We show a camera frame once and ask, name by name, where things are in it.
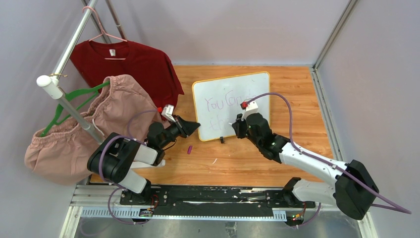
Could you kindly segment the purple marker cap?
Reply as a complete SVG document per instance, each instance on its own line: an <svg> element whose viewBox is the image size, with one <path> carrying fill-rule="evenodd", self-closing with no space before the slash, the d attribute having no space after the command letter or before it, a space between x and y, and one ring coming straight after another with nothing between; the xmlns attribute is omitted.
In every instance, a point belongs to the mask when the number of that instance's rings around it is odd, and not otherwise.
<svg viewBox="0 0 420 238"><path fill-rule="evenodd" d="M191 154L192 148L193 148L193 146L190 145L189 148L188 148L187 154Z"/></svg>

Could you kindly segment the yellow-framed whiteboard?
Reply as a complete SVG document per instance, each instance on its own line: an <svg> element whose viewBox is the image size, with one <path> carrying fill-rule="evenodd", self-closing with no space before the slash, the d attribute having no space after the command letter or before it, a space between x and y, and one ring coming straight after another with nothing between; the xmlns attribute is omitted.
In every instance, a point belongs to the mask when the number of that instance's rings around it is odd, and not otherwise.
<svg viewBox="0 0 420 238"><path fill-rule="evenodd" d="M193 100L201 141L234 136L231 124L244 112L243 101L270 92L266 71L194 82Z"/></svg>

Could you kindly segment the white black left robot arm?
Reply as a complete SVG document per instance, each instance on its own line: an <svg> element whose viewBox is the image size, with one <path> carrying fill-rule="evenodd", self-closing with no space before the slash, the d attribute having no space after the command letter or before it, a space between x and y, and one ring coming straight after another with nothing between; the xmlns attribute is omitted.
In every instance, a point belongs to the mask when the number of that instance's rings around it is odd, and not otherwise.
<svg viewBox="0 0 420 238"><path fill-rule="evenodd" d="M133 162L142 162L152 167L160 165L168 144L176 142L179 137L189 137L200 126L200 123L184 120L180 116L175 116L175 121L168 127L153 122L148 128L145 142L113 132L90 156L87 169L132 192L138 204L148 204L152 198L151 182L131 169Z"/></svg>

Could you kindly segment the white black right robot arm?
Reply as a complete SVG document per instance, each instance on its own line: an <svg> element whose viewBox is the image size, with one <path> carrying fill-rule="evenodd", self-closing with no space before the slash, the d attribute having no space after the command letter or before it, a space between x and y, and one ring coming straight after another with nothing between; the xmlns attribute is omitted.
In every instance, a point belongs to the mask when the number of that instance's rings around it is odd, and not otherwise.
<svg viewBox="0 0 420 238"><path fill-rule="evenodd" d="M292 143L291 139L272 132L259 113L238 114L232 124L236 137L250 140L267 159L299 168L321 179L311 182L292 178L283 192L284 203L295 207L313 201L335 205L355 220L362 220L376 198L378 187L363 163L329 159Z"/></svg>

